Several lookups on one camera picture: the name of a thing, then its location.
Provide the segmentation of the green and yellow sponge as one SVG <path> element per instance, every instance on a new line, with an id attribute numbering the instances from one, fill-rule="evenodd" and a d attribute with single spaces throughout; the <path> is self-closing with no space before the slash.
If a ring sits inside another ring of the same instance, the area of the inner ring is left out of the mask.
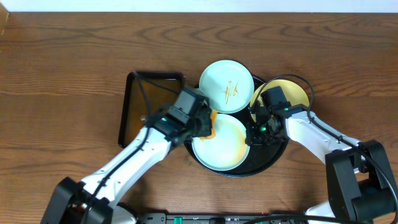
<path id="1" fill-rule="evenodd" d="M 215 131 L 215 121 L 217 117 L 217 110 L 212 110 L 210 114 L 210 119 L 211 119 L 211 134 L 209 136 L 203 136 L 200 137 L 201 140 L 206 140 L 206 139 L 212 139 L 216 136 L 216 131 Z"/>

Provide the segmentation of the light blue plate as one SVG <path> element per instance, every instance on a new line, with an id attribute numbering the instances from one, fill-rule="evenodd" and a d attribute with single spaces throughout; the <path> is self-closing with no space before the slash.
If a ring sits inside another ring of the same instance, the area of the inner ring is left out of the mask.
<path id="1" fill-rule="evenodd" d="M 211 170 L 232 170 L 242 164 L 249 154 L 246 128 L 228 114 L 218 114 L 214 127 L 214 137 L 193 138 L 193 153 L 200 163 Z"/>
<path id="2" fill-rule="evenodd" d="M 219 60 L 205 68 L 199 89 L 209 98 L 212 109 L 231 114 L 249 104 L 254 81 L 244 65 L 233 60 Z"/>

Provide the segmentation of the yellow plate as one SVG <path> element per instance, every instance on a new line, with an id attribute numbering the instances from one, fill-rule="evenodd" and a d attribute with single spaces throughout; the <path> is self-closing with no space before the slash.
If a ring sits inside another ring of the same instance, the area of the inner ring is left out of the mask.
<path id="1" fill-rule="evenodd" d="M 259 92 L 263 93 L 268 89 L 274 88 L 274 87 L 281 87 L 286 100 L 290 102 L 292 106 L 303 104 L 305 106 L 309 106 L 310 102 L 308 99 L 307 94 L 305 93 L 304 89 L 300 87 L 298 84 L 289 81 L 289 80 L 274 80 L 271 81 L 269 84 L 262 84 L 260 85 L 254 92 L 250 106 L 252 106 L 255 102 L 255 97 Z"/>

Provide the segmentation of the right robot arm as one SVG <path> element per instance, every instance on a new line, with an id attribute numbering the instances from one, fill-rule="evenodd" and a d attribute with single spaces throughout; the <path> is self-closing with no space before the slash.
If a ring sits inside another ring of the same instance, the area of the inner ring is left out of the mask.
<path id="1" fill-rule="evenodd" d="M 303 104 L 250 107 L 255 124 L 250 143 L 291 140 L 307 148 L 326 168 L 328 200 L 305 212 L 305 223 L 371 223 L 397 213 L 397 185 L 381 143 L 345 136 Z"/>

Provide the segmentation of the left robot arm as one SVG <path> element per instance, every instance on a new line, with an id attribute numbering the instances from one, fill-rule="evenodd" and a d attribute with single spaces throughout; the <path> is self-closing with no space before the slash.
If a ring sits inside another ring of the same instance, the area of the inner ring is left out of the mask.
<path id="1" fill-rule="evenodd" d="M 206 104 L 159 109 L 136 138 L 104 167 L 81 181 L 64 178 L 55 188 L 42 223 L 135 223 L 118 207 L 123 195 L 187 137 L 214 136 L 217 112 Z"/>

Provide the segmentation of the round black serving tray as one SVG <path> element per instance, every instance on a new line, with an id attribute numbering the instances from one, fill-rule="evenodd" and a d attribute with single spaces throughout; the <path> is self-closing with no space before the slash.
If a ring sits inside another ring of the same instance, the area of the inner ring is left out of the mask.
<path id="1" fill-rule="evenodd" d="M 253 145 L 250 147 L 248 156 L 242 164 L 234 169 L 226 171 L 210 169 L 202 164 L 194 154 L 191 139 L 185 141 L 184 146 L 196 162 L 211 172 L 226 177 L 247 177 L 256 175 L 270 168 L 270 166 L 272 166 L 281 157 L 288 145 L 288 142 L 289 141 L 286 140 L 273 145 Z"/>

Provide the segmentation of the black rectangular water tray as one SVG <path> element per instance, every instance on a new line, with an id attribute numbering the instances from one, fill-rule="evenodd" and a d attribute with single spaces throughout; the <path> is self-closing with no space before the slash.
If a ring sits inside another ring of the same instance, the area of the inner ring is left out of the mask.
<path id="1" fill-rule="evenodd" d="M 148 117 L 147 106 L 140 87 L 143 86 L 149 100 L 151 113 L 173 104 L 185 83 L 185 77 L 175 72 L 139 72 L 140 80 L 130 73 L 126 80 L 123 112 L 118 144 L 127 147 L 138 135 Z"/>

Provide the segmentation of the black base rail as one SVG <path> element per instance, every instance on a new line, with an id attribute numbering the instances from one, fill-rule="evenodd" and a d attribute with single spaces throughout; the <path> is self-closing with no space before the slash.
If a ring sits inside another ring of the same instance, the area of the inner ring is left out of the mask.
<path id="1" fill-rule="evenodd" d="M 141 224 L 242 224 L 269 214 L 237 215 L 237 214 L 167 214 L 167 213 L 142 213 L 137 222 Z"/>

